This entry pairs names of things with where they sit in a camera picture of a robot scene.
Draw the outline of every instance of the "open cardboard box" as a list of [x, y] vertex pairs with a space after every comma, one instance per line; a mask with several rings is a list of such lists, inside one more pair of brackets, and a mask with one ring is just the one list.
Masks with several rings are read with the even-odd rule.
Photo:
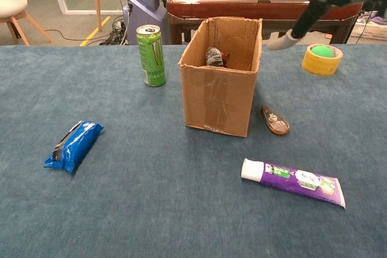
[[[203, 21], [180, 61], [187, 126], [246, 137], [262, 53], [262, 19]], [[206, 66], [206, 51], [229, 53], [227, 68]]]

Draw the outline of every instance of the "white chair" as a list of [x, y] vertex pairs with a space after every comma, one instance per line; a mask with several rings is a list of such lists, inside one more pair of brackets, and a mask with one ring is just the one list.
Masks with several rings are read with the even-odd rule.
[[25, 37], [17, 19], [26, 18], [41, 34], [43, 34], [50, 42], [54, 39], [49, 36], [44, 29], [24, 10], [27, 7], [27, 0], [0, 0], [0, 23], [6, 22], [15, 42], [18, 38], [13, 31], [11, 23], [18, 30], [20, 37], [26, 45], [30, 45]]

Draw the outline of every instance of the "yellow tape roll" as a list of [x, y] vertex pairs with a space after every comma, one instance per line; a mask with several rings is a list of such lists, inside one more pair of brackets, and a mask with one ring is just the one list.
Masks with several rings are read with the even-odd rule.
[[336, 72], [339, 63], [343, 58], [343, 52], [331, 45], [324, 45], [334, 51], [334, 57], [321, 57], [311, 51], [312, 48], [318, 45], [319, 44], [310, 45], [307, 48], [304, 60], [302, 61], [302, 67], [312, 74], [331, 76]]

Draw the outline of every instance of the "monster energy can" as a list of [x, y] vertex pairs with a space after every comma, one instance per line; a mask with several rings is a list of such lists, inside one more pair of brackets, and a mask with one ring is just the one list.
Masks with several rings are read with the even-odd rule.
[[164, 85], [166, 79], [160, 27], [143, 25], [136, 32], [145, 83], [154, 87]]

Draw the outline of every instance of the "white basket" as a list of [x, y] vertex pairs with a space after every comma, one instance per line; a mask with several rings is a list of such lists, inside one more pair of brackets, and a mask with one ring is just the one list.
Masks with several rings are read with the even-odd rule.
[[[364, 26], [364, 23], [356, 23], [351, 33], [351, 36], [359, 37], [363, 33]], [[367, 39], [387, 40], [387, 25], [377, 25], [368, 23], [362, 37], [365, 37]]]

